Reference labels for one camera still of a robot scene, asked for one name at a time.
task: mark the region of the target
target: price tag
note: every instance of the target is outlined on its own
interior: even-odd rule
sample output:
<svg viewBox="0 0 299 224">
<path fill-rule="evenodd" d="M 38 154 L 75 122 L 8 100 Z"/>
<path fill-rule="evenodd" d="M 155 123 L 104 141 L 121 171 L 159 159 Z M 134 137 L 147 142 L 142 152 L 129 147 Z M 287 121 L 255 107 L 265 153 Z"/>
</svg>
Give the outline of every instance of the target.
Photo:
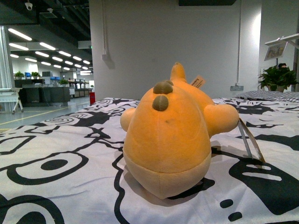
<svg viewBox="0 0 299 224">
<path fill-rule="evenodd" d="M 201 76 L 197 76 L 192 82 L 191 85 L 196 87 L 196 88 L 200 88 L 202 87 L 204 84 L 206 83 L 205 79 Z"/>
</svg>

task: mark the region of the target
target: floor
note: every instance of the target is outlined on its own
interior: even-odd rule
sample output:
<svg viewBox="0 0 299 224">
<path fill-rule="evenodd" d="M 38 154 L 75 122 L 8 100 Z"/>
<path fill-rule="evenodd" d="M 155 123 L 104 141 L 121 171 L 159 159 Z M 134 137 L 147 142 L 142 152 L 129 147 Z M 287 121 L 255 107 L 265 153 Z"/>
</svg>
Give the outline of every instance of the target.
<svg viewBox="0 0 299 224">
<path fill-rule="evenodd" d="M 39 106 L 20 108 L 15 114 L 0 112 L 0 133 L 22 125 L 31 125 L 47 119 L 55 118 L 72 112 L 77 112 L 90 105 L 89 97 L 72 98 L 67 106 Z"/>
</svg>

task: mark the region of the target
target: green plant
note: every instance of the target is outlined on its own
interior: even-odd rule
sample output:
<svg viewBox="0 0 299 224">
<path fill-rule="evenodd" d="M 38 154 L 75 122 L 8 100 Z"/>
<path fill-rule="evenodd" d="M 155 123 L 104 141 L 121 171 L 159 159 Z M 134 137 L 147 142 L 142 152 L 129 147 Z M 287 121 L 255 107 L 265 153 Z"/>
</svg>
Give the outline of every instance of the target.
<svg viewBox="0 0 299 224">
<path fill-rule="evenodd" d="M 282 86 L 286 90 L 290 85 L 298 84 L 296 72 L 290 71 L 289 67 L 279 69 L 276 66 L 269 67 L 259 78 L 263 78 L 260 86 L 262 88 L 267 86 L 271 91 L 275 91 L 278 86 Z"/>
<path fill-rule="evenodd" d="M 65 79 L 61 79 L 60 81 L 59 81 L 59 84 L 68 84 L 69 83 L 69 81 L 67 81 L 67 80 L 65 80 Z"/>
<path fill-rule="evenodd" d="M 31 76 L 34 76 L 34 77 L 40 77 L 40 74 L 37 72 L 37 71 L 33 71 L 31 73 Z"/>
<path fill-rule="evenodd" d="M 24 73 L 21 73 L 20 71 L 18 71 L 17 73 L 15 73 L 14 77 L 25 77 Z"/>
</svg>

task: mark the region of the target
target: picture frame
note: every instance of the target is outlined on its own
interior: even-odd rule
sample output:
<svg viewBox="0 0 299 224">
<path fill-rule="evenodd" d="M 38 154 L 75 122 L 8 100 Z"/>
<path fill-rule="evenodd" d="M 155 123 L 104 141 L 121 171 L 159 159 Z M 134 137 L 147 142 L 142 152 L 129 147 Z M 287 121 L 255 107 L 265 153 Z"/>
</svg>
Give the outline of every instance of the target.
<svg viewBox="0 0 299 224">
<path fill-rule="evenodd" d="M 284 54 L 286 45 L 287 45 L 287 42 L 282 42 L 279 44 L 269 46 L 266 57 L 265 57 L 265 61 L 282 57 Z"/>
</svg>

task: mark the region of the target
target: bed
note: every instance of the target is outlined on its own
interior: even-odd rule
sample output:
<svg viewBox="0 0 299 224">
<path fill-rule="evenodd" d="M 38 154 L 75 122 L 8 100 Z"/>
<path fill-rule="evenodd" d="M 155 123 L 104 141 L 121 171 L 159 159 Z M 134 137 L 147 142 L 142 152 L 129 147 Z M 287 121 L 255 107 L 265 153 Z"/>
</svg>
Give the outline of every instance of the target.
<svg viewBox="0 0 299 224">
<path fill-rule="evenodd" d="M 239 111 L 266 163 L 254 150 L 254 159 L 248 158 L 238 128 L 215 135 L 211 166 L 201 182 L 160 200 L 132 177 L 123 159 L 126 133 L 120 115 L 139 101 L 105 98 L 76 113 L 0 134 L 0 223 L 299 220 L 299 102 L 252 96 L 214 102 Z"/>
</svg>

